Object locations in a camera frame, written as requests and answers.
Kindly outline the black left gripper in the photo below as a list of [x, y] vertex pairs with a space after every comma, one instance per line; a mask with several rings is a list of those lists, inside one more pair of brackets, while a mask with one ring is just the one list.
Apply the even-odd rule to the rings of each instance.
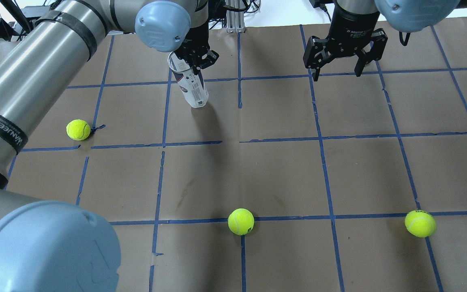
[[182, 70], [193, 70], [196, 65], [196, 74], [203, 69], [214, 65], [219, 54], [210, 50], [209, 45], [209, 22], [190, 28], [183, 43], [176, 51], [178, 66]]

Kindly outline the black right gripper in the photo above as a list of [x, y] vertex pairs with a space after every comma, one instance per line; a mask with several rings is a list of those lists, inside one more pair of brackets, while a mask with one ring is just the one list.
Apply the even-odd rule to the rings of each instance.
[[375, 28], [379, 16], [375, 4], [336, 4], [327, 37], [311, 36], [306, 43], [303, 61], [313, 81], [318, 81], [324, 65], [337, 58], [358, 56], [356, 77], [369, 63], [379, 61], [388, 41], [384, 30]]

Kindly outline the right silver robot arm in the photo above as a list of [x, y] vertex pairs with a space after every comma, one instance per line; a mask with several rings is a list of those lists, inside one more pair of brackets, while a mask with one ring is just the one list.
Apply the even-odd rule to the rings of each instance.
[[422, 31], [445, 19], [459, 5], [457, 0], [334, 0], [330, 28], [326, 38], [309, 37], [303, 63], [319, 79], [324, 65], [337, 58], [357, 56], [354, 74], [361, 76], [365, 66], [379, 61], [388, 36], [376, 28], [380, 15], [400, 33], [406, 46], [413, 32]]

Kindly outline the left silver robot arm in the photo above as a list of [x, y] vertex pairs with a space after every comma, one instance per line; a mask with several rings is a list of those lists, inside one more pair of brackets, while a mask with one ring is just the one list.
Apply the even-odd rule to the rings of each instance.
[[215, 62], [206, 0], [64, 0], [0, 64], [0, 292], [114, 292], [118, 237], [74, 204], [5, 191], [8, 166], [112, 31], [179, 52], [192, 68]]

